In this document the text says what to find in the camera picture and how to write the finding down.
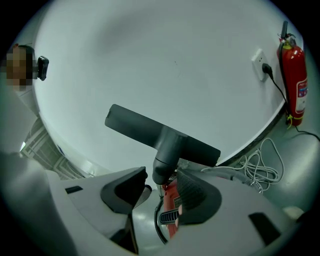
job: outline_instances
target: floor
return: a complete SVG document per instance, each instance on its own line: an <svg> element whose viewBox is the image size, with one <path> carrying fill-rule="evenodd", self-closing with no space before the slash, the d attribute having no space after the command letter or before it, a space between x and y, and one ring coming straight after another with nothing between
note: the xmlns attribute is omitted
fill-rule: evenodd
<svg viewBox="0 0 320 256"><path fill-rule="evenodd" d="M320 77L310 52L306 51L308 72L308 99L300 130L320 135ZM299 134L294 127L287 130L283 116L266 137L271 138L285 166L281 182L264 192L280 208L296 206L303 211L312 208L320 184L320 143L306 134ZM246 155L260 147L256 145ZM272 147L266 142L262 156L267 166L281 170L281 163ZM135 234L141 255L153 255L164 245L154 227L154 209L159 202L158 192L152 191L149 199L133 211Z"/></svg>

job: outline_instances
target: tangled white cable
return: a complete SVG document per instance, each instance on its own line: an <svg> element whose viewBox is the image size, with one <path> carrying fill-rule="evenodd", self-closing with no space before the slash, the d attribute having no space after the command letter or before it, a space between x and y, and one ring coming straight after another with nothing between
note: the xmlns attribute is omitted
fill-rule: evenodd
<svg viewBox="0 0 320 256"><path fill-rule="evenodd" d="M269 140L272 143L272 146L280 159L280 162L282 164L282 174L281 175L279 174L279 172L276 169L268 167L264 163L264 160L262 158L262 146L266 140ZM250 162L251 158L253 158L254 156L257 156L257 164L252 164ZM244 174L247 177L251 178L253 180L253 182L258 184L258 186L261 188L262 193L263 193L263 191L267 191L270 188L270 185L278 184L285 174L284 162L283 162L283 160L282 160L282 158L276 148L275 143L270 138L265 138L262 141L260 148L258 148L255 152L253 152L251 155L249 155L248 158L246 155L243 155L239 159L237 164L240 164L241 167L239 167L239 168L229 167L229 166L217 166L214 168L207 167L207 168L202 169L201 172L209 171L209 170L213 171L215 169L222 169L222 168L232 169L232 170L237 170L237 171L244 169Z"/></svg>

